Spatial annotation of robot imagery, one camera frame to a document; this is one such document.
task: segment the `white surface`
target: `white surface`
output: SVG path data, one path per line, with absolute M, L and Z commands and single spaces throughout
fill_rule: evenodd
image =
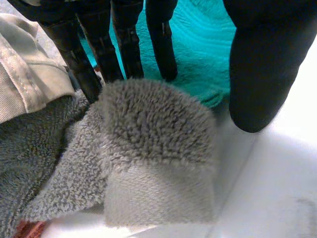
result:
M 317 40 L 259 136 L 212 238 L 317 237 Z
M 317 234 L 317 40 L 273 123 L 258 137 L 226 120 L 222 158 L 237 171 L 252 153 L 219 223 L 109 229 L 98 214 L 78 213 L 50 223 L 42 238 L 315 238 Z M 236 174 L 224 172 L 228 192 Z

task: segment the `gray fleece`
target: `gray fleece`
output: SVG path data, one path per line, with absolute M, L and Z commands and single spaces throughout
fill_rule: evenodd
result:
M 210 110 L 160 82 L 128 80 L 105 86 L 84 117 L 67 126 L 70 120 L 60 117 L 80 115 L 85 106 L 79 102 L 81 95 L 53 102 L 33 118 L 33 127 L 23 122 L 23 135 L 14 121 L 6 136 L 1 133 L 0 237 L 9 238 L 21 218 L 46 221 L 96 204 L 104 205 L 109 226 L 213 222 L 217 152 Z M 42 117 L 51 126 L 39 128 Z M 67 147 L 58 158 L 63 136 Z M 30 143 L 19 146 L 26 139 Z

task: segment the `beige fabric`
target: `beige fabric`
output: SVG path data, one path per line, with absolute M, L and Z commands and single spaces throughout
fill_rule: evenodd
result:
M 0 14 L 0 123 L 74 95 L 65 69 L 35 39 L 37 23 Z

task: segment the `gray towel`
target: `gray towel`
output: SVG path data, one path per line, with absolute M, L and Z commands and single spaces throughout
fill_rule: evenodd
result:
M 77 93 L 0 124 L 0 237 L 21 219 L 96 204 L 109 226 L 213 222 L 210 110 L 151 80 L 107 85 L 86 112 L 85 103 Z

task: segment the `teal towel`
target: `teal towel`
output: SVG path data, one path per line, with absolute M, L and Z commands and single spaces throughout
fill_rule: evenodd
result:
M 144 74 L 146 78 L 161 80 L 144 9 L 137 24 Z M 179 0 L 170 26 L 178 65 L 178 76 L 172 84 L 207 107 L 216 106 L 230 91 L 229 54 L 235 33 L 222 0 Z M 112 27 L 110 37 L 124 73 Z M 91 64 L 96 66 L 86 40 L 82 39 L 82 44 Z

